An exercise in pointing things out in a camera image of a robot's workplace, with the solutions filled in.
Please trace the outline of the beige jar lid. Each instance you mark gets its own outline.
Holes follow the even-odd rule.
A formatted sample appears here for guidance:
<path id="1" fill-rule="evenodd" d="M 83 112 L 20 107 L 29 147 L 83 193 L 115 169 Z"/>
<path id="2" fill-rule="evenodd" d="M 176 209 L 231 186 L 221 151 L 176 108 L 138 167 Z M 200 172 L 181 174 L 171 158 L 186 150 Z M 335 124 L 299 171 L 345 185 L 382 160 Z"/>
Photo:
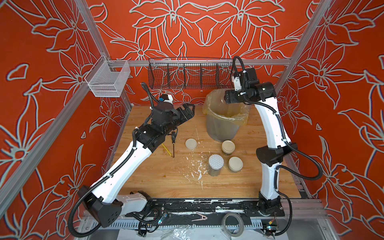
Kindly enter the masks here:
<path id="1" fill-rule="evenodd" d="M 197 147 L 198 142 L 195 139 L 190 138 L 186 140 L 185 145 L 189 150 L 194 150 Z"/>

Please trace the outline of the clear jar with tea leaves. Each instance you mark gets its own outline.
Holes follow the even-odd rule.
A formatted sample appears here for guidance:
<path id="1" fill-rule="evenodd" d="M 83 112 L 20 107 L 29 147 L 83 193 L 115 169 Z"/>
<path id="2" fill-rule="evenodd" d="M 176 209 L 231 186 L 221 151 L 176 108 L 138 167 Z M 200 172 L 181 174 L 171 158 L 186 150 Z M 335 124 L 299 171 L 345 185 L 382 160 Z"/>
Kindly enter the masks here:
<path id="1" fill-rule="evenodd" d="M 221 101 L 222 101 L 223 104 L 228 104 L 228 98 L 227 98 L 227 95 L 226 95 L 226 94 L 224 94 L 224 95 L 222 96 Z"/>

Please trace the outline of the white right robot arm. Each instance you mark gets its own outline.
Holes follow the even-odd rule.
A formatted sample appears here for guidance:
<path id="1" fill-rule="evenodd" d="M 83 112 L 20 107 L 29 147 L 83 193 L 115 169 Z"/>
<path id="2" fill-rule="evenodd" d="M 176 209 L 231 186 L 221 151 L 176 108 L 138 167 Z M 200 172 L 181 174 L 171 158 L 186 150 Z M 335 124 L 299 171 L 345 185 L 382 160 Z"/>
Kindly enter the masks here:
<path id="1" fill-rule="evenodd" d="M 293 205 L 289 197 L 279 190 L 280 170 L 284 169 L 303 180 L 316 181 L 323 176 L 322 166 L 309 155 L 298 150 L 297 144 L 289 138 L 278 108 L 278 98 L 274 85 L 261 83 L 254 68 L 246 68 L 239 56 L 233 58 L 232 82 L 234 89 L 225 92 L 226 104 L 243 103 L 253 105 L 258 110 L 266 133 L 267 145 L 256 150 L 262 165 L 262 186 L 259 192 L 258 211 L 263 216 L 270 216 L 281 206 L 284 197 L 289 205 L 289 218 L 286 226 L 279 231 L 276 227 L 264 227 L 263 235 L 281 236 L 289 229 L 293 218 Z M 284 156 L 295 152 L 310 160 L 317 168 L 315 176 L 304 176 L 295 170 L 283 166 Z"/>

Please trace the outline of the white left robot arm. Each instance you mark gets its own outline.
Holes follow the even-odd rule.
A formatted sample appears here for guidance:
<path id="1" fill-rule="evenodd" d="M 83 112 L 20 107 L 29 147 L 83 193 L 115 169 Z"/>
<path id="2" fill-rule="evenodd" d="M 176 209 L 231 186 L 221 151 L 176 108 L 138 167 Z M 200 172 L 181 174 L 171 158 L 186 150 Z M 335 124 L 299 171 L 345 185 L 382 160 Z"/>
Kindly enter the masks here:
<path id="1" fill-rule="evenodd" d="M 118 193 L 135 170 L 155 150 L 162 145 L 167 136 L 177 137 L 178 127 L 195 115 L 195 105 L 184 103 L 175 108 L 171 95 L 162 95 L 155 99 L 146 83 L 141 83 L 151 103 L 151 113 L 144 123 L 133 129 L 130 145 L 115 164 L 90 187 L 83 186 L 79 190 L 79 199 L 70 212 L 68 229 L 72 236 L 85 238 L 99 228 L 110 226 L 120 215 L 132 214 L 135 219 L 142 211 L 147 198 L 141 193 L 134 194 L 132 200 L 123 203 L 117 199 Z M 91 230 L 80 233 L 74 227 L 74 218 L 79 206 L 85 209 L 98 221 Z"/>

